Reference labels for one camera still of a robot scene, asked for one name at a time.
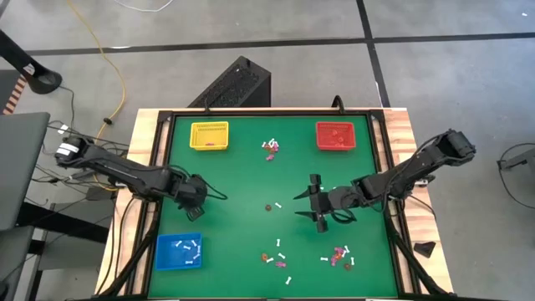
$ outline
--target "table leg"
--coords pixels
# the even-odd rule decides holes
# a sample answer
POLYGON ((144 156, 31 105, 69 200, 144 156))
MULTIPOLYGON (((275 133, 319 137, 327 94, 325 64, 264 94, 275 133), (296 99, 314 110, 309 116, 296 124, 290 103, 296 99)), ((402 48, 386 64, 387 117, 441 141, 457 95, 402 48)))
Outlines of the table leg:
POLYGON ((44 250, 44 241, 32 239, 32 241, 30 242, 30 248, 28 250, 28 254, 41 255, 43 254, 43 250, 44 250))
POLYGON ((56 213, 27 202, 24 202, 20 208, 17 224, 20 227, 31 225, 100 243, 106 243, 108 237, 108 228, 106 227, 56 213))

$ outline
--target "black bracket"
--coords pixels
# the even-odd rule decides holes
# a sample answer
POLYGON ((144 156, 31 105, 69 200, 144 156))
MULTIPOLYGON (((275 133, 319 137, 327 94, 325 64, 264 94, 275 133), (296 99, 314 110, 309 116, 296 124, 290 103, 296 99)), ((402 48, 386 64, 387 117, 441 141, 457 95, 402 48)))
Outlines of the black bracket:
POLYGON ((342 101, 342 98, 340 97, 340 95, 334 96, 333 104, 331 105, 331 108, 339 108, 340 114, 345 115, 344 102, 342 101))
POLYGON ((204 99, 204 114, 209 115, 211 113, 210 108, 208 106, 208 100, 206 98, 204 99))
POLYGON ((158 113, 158 122, 164 122, 171 116, 173 116, 173 111, 160 111, 160 113, 158 113))
POLYGON ((370 110, 369 112, 379 122, 385 122, 385 112, 383 110, 370 110))

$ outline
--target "black clamp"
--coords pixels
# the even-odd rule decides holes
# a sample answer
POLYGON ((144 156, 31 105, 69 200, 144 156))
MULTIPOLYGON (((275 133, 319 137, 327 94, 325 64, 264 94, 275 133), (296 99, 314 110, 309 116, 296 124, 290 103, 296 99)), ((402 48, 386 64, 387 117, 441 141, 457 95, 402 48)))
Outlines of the black clamp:
POLYGON ((340 97, 340 95, 334 96, 333 104, 331 105, 331 108, 339 108, 339 113, 341 115, 345 115, 344 102, 342 101, 342 98, 340 97))
POLYGON ((208 107, 208 100, 204 99, 204 114, 209 115, 211 113, 210 108, 208 107))

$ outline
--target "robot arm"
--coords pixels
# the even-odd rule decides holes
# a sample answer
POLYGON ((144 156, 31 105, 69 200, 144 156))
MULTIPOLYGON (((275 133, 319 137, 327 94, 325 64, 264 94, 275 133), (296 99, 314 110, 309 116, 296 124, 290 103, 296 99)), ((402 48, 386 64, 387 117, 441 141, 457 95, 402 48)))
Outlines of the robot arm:
POLYGON ((351 181, 351 186, 339 186, 331 191, 320 190, 321 176, 311 175, 312 185, 294 199, 308 197, 311 212, 296 212, 317 223, 318 232, 328 230, 324 216, 331 214, 336 222, 355 222, 349 210, 355 207, 369 207, 381 202, 386 206, 391 198, 405 199, 411 194, 415 183, 443 165, 460 166, 472 160, 476 148, 468 139, 455 130, 437 135, 430 145, 425 143, 409 160, 380 174, 364 176, 351 181))
POLYGON ((124 183, 132 193, 149 202, 166 196, 186 211, 190 221, 204 213, 206 182, 199 175, 189 174, 170 166, 144 166, 117 156, 84 137, 69 137, 54 157, 65 168, 89 168, 107 175, 111 180, 124 183))

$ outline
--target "small toy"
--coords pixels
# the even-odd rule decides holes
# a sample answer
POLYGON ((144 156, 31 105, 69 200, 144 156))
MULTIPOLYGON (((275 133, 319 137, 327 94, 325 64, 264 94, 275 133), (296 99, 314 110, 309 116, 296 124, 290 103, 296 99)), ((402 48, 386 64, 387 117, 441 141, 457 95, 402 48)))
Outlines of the small toy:
POLYGON ((262 148, 269 152, 269 156, 266 157, 266 161, 271 161, 275 158, 275 153, 278 152, 278 142, 275 138, 272 138, 269 142, 263 142, 262 148))

